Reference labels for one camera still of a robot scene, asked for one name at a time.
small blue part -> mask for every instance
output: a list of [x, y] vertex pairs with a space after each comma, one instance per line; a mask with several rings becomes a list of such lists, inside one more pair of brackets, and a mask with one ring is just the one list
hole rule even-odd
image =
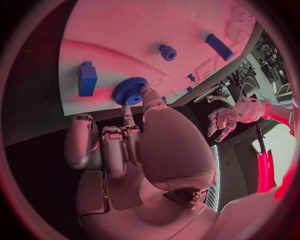
[[189, 86], [186, 90], [189, 94], [192, 94], [194, 92], [194, 90], [191, 86]]
[[97, 82], [96, 69], [93, 67], [91, 61], [85, 61], [80, 65], [78, 92], [79, 97], [93, 96], [94, 89]]
[[208, 35], [205, 42], [213, 48], [213, 50], [216, 51], [217, 54], [220, 55], [220, 57], [224, 61], [229, 61], [233, 58], [234, 53], [230, 50], [228, 46], [226, 46], [220, 39], [218, 39], [214, 34]]
[[167, 98], [165, 96], [162, 96], [161, 99], [163, 100], [164, 104], [167, 104]]
[[193, 74], [190, 74], [187, 76], [189, 78], [189, 80], [191, 80], [192, 82], [196, 82], [196, 78], [193, 76]]
[[160, 51], [160, 55], [167, 62], [172, 61], [177, 55], [177, 52], [173, 47], [167, 46], [165, 44], [160, 45], [159, 51]]
[[149, 85], [143, 77], [131, 77], [122, 81], [113, 91], [113, 98], [119, 105], [133, 106], [143, 100], [141, 88]]

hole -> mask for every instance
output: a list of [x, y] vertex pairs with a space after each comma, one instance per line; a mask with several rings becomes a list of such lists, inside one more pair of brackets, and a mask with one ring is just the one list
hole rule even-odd
[[169, 56], [168, 56], [169, 59], [172, 59], [174, 58], [174, 53], [171, 53]]

pegboard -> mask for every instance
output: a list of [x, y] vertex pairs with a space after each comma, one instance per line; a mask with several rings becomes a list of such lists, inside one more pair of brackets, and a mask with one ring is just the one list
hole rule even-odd
[[[112, 93], [130, 77], [147, 79], [171, 104], [187, 93], [186, 88], [237, 58], [254, 24], [253, 16], [233, 0], [78, 0], [59, 53], [64, 114], [120, 108]], [[235, 53], [230, 61], [223, 61], [205, 43], [210, 33]], [[161, 44], [177, 51], [174, 60], [161, 57]], [[92, 62], [98, 80], [93, 96], [79, 97], [79, 66], [85, 61]]]

humanoid robot hand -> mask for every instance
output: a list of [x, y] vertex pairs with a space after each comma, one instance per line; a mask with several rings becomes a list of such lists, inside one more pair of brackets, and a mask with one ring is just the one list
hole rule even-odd
[[207, 136], [211, 137], [217, 130], [223, 130], [215, 140], [221, 142], [230, 132], [232, 132], [237, 122], [251, 123], [259, 118], [270, 119], [271, 103], [255, 98], [243, 97], [234, 106], [221, 107], [208, 115], [209, 127]]

blue cube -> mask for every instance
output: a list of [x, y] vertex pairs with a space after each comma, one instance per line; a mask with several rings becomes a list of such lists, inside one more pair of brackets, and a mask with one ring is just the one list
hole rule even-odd
[[96, 69], [93, 67], [91, 61], [85, 61], [80, 65], [78, 91], [80, 97], [93, 96], [94, 89], [97, 82]]

